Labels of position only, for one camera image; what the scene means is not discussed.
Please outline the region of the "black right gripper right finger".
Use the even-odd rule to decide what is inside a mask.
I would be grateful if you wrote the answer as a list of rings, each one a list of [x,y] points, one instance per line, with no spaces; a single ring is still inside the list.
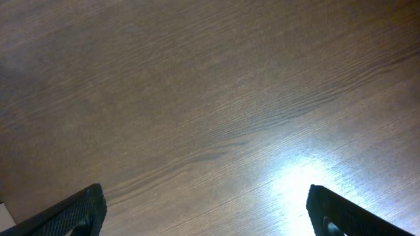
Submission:
[[[306,209],[316,236],[413,236],[324,186],[310,186]]]

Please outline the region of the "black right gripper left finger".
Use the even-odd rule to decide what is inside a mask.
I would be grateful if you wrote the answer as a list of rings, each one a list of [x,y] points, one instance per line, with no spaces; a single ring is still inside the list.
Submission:
[[[92,184],[1,232],[1,236],[99,236],[107,213],[100,184]]]

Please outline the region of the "brown cardboard box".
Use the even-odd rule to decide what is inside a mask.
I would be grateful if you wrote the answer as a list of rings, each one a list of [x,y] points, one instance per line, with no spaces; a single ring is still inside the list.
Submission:
[[[3,232],[15,225],[16,223],[13,220],[7,207],[5,206],[4,203],[1,203],[0,204],[0,232]]]

